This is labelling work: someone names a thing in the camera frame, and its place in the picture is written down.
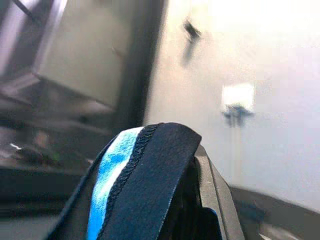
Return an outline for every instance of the black strap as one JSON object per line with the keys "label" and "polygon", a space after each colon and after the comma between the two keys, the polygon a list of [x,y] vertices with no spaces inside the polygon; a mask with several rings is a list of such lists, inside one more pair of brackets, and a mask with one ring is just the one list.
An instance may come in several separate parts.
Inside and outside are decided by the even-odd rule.
{"label": "black strap", "polygon": [[163,226],[176,189],[194,159],[200,140],[201,137],[186,126],[160,125],[126,183],[118,189],[98,239],[168,239],[170,231],[164,232]]}

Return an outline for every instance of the wall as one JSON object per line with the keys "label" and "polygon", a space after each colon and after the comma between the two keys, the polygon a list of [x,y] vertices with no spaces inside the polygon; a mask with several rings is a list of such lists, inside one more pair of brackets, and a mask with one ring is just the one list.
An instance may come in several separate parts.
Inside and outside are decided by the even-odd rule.
{"label": "wall", "polygon": [[[320,211],[317,9],[316,0],[169,0],[145,124],[185,124],[230,184]],[[189,60],[187,17],[202,31]],[[255,115],[231,128],[222,87],[243,82],[255,85]]]}

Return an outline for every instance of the blue object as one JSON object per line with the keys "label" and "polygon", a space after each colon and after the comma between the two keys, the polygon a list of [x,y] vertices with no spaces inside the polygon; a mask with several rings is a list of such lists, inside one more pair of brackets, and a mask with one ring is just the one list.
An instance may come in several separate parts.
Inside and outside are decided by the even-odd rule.
{"label": "blue object", "polygon": [[102,157],[92,192],[87,240],[96,240],[104,223],[110,190],[127,165],[143,127],[122,131]]}

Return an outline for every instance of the stitched edge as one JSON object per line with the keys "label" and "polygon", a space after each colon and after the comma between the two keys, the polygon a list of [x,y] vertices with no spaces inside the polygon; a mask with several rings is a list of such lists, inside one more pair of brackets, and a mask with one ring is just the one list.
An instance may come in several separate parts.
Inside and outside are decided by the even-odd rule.
{"label": "stitched edge", "polygon": [[129,162],[122,169],[120,175],[117,177],[117,179],[115,180],[115,182],[110,190],[110,193],[109,193],[109,196],[108,196],[107,202],[106,202],[106,212],[105,212],[105,216],[104,216],[104,221],[103,221],[102,227],[96,237],[97,240],[101,240],[101,237],[102,237],[102,235],[106,229],[106,226],[109,222],[109,219],[112,215],[113,208],[114,208],[114,205],[115,205],[115,202],[116,202],[118,195],[121,193],[123,187],[125,186],[127,180],[129,179],[131,173],[135,170],[136,166],[138,165],[139,160],[141,159],[141,157],[144,153],[144,150],[147,146],[147,143],[149,142],[149,140],[153,136],[153,133],[155,132],[155,130],[160,125],[161,125],[161,123],[154,124],[154,125],[148,125],[145,128],[143,128],[141,130],[141,132],[138,134],[138,136],[136,138],[136,142],[133,147],[132,154],[129,159]]}

